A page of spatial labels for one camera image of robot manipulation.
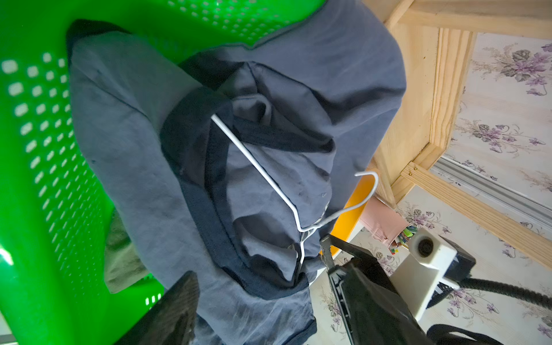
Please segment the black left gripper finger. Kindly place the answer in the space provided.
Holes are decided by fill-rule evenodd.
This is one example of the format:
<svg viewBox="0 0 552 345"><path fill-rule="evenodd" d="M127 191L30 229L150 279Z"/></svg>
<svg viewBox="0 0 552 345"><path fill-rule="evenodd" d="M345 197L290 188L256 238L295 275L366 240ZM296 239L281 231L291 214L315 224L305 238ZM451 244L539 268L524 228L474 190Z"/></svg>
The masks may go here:
<svg viewBox="0 0 552 345"><path fill-rule="evenodd" d="M200 296L197 274L185 273L117 344L189 344Z"/></svg>

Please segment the yellow plastic tray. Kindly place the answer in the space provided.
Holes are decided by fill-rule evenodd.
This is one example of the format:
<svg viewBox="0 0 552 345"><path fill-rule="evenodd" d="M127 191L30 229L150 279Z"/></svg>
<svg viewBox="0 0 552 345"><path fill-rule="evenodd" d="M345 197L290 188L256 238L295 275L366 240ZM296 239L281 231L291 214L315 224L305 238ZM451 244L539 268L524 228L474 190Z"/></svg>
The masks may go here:
<svg viewBox="0 0 552 345"><path fill-rule="evenodd" d="M349 240L353 234L365 204L375 194L379 183L379 175L375 171L359 172L356 177L360 177L360 181L345 205L345 212L338 217L331 232L344 241Z"/></svg>

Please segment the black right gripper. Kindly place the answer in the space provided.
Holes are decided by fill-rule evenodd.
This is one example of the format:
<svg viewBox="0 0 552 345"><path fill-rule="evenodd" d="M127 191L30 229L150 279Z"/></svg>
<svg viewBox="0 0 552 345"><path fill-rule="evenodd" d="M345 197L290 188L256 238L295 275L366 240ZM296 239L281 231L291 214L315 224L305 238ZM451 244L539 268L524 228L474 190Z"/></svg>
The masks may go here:
<svg viewBox="0 0 552 345"><path fill-rule="evenodd" d="M332 235L320 241L330 286L352 344L430 344L369 250Z"/></svg>

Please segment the wooden clothes rack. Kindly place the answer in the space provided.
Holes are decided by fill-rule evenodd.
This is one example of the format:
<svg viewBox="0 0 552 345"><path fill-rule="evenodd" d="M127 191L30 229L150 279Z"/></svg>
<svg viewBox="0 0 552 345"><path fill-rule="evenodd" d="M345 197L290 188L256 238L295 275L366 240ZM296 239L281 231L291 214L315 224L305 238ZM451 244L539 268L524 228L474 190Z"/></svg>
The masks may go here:
<svg viewBox="0 0 552 345"><path fill-rule="evenodd" d="M505 240L533 261L551 266L551 242L431 173L446 152L459 112L477 34L549 39L550 1L367 1L399 40L408 89L394 125L372 160L390 205L420 187Z"/></svg>

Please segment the navy blue tank top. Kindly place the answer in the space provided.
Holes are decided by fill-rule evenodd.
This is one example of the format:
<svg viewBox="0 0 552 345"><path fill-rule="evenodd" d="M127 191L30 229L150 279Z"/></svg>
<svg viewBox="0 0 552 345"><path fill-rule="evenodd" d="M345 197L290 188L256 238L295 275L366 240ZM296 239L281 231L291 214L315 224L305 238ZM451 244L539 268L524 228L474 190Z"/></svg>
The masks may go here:
<svg viewBox="0 0 552 345"><path fill-rule="evenodd" d="M303 344L320 238L401 106L403 57L360 1L174 63L115 24L66 34L76 140L146 269L199 284L197 344Z"/></svg>

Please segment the pink pen cup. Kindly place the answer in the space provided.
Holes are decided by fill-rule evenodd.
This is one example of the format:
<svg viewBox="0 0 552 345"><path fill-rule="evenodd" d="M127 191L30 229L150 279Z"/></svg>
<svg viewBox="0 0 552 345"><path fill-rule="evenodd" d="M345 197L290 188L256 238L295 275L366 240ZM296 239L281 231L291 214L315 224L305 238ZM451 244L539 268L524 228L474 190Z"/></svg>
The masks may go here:
<svg viewBox="0 0 552 345"><path fill-rule="evenodd" d="M401 247L407 248L410 239L418 232L418 227L409 224L377 198L367 202L359 221L373 239L389 249L391 255L395 255Z"/></svg>

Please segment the green graphic tank top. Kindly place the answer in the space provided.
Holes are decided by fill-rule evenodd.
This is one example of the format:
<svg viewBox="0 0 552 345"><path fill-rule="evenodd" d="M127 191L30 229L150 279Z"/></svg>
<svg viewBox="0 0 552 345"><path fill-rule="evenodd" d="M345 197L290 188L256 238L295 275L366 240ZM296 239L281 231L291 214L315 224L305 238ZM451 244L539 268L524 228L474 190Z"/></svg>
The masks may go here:
<svg viewBox="0 0 552 345"><path fill-rule="evenodd" d="M111 294L120 293L149 275L115 209L104 250L104 281Z"/></svg>

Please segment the green perforated plastic basket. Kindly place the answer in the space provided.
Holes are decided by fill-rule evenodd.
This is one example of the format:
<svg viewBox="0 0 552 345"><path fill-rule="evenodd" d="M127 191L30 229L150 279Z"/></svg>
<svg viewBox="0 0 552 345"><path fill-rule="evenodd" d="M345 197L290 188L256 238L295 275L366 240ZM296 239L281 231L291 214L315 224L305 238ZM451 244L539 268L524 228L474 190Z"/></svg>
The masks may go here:
<svg viewBox="0 0 552 345"><path fill-rule="evenodd" d="M150 277L112 294L104 243L113 205L75 139L66 32L116 24L179 63L254 43L319 1L3 1L1 314L20 344L113 344L162 297Z"/></svg>

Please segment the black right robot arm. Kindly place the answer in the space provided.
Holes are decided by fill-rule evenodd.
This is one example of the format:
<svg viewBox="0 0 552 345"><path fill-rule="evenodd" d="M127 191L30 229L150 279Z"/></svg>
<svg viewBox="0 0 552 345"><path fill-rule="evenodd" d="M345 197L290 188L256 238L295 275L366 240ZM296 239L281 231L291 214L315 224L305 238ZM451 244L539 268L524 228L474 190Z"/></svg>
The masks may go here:
<svg viewBox="0 0 552 345"><path fill-rule="evenodd" d="M520 275L522 286L551 294L551 274L538 264L524 264L504 255L485 255L478 260L474 275L511 280ZM309 344L348 344L343 320L328 278L321 275L310 286L318 332ZM504 344L550 344L551 311L532 303L496 293L462 288L427 310L419 324L428 330L437 323L458 326L491 336Z"/></svg>

